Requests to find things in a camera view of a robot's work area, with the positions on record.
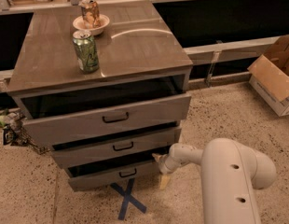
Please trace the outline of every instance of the cabinet top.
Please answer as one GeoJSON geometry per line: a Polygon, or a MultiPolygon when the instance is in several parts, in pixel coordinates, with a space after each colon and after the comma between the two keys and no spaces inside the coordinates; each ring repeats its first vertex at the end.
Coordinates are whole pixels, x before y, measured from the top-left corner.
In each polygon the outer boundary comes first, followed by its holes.
{"type": "Polygon", "coordinates": [[[99,4],[110,23],[95,36],[100,68],[83,74],[78,66],[73,21],[80,7],[34,12],[8,92],[59,89],[91,82],[160,74],[192,62],[151,2],[99,4]]]}

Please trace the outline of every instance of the speckled floor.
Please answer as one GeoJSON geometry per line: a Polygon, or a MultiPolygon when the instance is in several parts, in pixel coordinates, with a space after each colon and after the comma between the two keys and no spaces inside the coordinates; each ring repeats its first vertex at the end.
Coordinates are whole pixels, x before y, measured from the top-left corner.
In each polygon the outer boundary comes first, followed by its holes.
{"type": "MultiPolygon", "coordinates": [[[[278,177],[270,188],[255,192],[262,223],[289,224],[289,116],[277,117],[247,82],[190,84],[189,93],[181,140],[203,148],[216,137],[232,138],[269,155],[278,177]]],[[[136,178],[132,196],[146,213],[130,203],[121,221],[123,197],[110,186],[73,192],[49,153],[3,147],[1,135],[0,130],[0,224],[203,223],[200,168],[194,164],[175,172],[164,190],[158,189],[157,176],[136,178]]]]}

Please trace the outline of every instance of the green can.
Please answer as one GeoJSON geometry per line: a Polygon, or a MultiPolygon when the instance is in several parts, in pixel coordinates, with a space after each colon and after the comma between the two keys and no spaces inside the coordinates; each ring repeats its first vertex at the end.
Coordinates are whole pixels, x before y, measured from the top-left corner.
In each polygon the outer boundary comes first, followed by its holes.
{"type": "Polygon", "coordinates": [[[99,59],[94,36],[88,30],[73,33],[78,65],[84,73],[92,73],[99,68],[99,59]]]}

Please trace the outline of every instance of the cardboard box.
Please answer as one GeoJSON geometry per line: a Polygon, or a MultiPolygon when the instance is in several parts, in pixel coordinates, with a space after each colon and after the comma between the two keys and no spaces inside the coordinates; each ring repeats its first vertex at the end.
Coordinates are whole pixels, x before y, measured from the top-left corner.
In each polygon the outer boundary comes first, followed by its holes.
{"type": "Polygon", "coordinates": [[[281,36],[248,70],[249,83],[276,114],[289,115],[289,35],[281,36]]]}

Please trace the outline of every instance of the blue tape cross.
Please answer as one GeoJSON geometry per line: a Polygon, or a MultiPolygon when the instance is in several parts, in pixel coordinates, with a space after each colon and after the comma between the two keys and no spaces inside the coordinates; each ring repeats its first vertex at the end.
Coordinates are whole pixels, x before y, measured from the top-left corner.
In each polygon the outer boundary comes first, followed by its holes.
{"type": "Polygon", "coordinates": [[[124,197],[122,206],[120,208],[120,212],[118,215],[118,219],[119,220],[124,220],[125,216],[126,216],[126,212],[127,212],[127,208],[128,208],[128,204],[132,203],[137,209],[139,209],[142,213],[146,212],[146,206],[144,206],[142,203],[140,203],[139,201],[137,201],[132,195],[132,188],[134,185],[134,178],[129,179],[128,185],[126,190],[124,191],[124,189],[122,187],[120,187],[117,183],[112,183],[110,186],[116,190],[120,195],[122,195],[124,197]]]}

